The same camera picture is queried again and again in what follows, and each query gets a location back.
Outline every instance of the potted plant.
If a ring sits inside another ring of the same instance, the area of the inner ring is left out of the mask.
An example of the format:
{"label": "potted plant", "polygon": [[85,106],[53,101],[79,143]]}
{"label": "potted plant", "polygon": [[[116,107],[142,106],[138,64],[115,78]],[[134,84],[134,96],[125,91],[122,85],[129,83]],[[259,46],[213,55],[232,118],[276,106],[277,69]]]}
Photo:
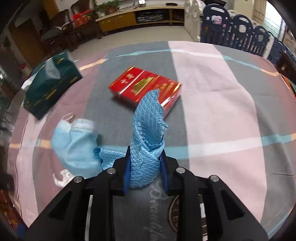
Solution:
{"label": "potted plant", "polygon": [[106,5],[107,5],[106,11],[105,11],[106,15],[115,13],[118,9],[119,1],[118,0],[109,1],[106,3]]}
{"label": "potted plant", "polygon": [[99,18],[106,15],[105,12],[106,12],[107,6],[105,3],[98,5],[96,0],[91,0],[91,3],[93,4],[93,11],[96,12]]}

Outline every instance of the metal screw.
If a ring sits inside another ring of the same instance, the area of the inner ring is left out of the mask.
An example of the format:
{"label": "metal screw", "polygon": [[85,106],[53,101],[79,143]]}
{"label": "metal screw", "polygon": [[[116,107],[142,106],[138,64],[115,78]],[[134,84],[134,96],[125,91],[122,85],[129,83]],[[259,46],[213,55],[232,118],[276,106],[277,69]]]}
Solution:
{"label": "metal screw", "polygon": [[116,172],[116,170],[115,170],[115,168],[108,168],[107,169],[107,172],[109,173],[109,174],[114,174],[115,172]]}
{"label": "metal screw", "polygon": [[74,177],[73,181],[76,183],[79,183],[82,181],[82,177],[81,176]]}
{"label": "metal screw", "polygon": [[176,171],[177,171],[177,173],[180,173],[180,174],[182,174],[182,173],[184,173],[184,172],[185,172],[185,169],[184,169],[184,168],[182,168],[182,167],[178,167],[178,168],[176,169]]}
{"label": "metal screw", "polygon": [[219,177],[216,176],[216,175],[212,175],[212,176],[211,176],[211,180],[212,180],[213,182],[217,182],[217,181],[219,181]]}

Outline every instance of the curtain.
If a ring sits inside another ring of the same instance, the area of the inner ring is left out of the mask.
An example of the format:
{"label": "curtain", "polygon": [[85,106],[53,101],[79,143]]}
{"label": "curtain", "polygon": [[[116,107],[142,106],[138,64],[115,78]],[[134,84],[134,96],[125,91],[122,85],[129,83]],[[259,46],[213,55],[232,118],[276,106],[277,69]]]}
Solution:
{"label": "curtain", "polygon": [[266,0],[254,0],[254,9],[252,19],[259,24],[263,24],[265,17]]}

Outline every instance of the green gift box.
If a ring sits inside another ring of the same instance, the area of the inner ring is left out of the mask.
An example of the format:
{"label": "green gift box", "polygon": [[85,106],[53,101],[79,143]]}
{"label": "green gift box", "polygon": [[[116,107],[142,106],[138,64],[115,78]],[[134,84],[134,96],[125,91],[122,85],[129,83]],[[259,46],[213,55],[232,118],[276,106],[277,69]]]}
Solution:
{"label": "green gift box", "polygon": [[82,79],[69,52],[63,51],[33,70],[34,78],[25,94],[24,107],[39,120],[66,90]]}

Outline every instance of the door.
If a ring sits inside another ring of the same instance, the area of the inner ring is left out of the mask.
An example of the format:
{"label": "door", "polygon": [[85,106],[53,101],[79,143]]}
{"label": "door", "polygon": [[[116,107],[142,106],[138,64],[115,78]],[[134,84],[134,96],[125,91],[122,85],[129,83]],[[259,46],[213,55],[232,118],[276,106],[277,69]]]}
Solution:
{"label": "door", "polygon": [[43,5],[49,19],[52,19],[53,16],[55,16],[59,12],[59,9],[57,7],[55,0],[43,0]]}
{"label": "door", "polygon": [[29,65],[34,69],[45,57],[41,37],[31,19],[18,27],[12,22],[8,27],[10,34]]}

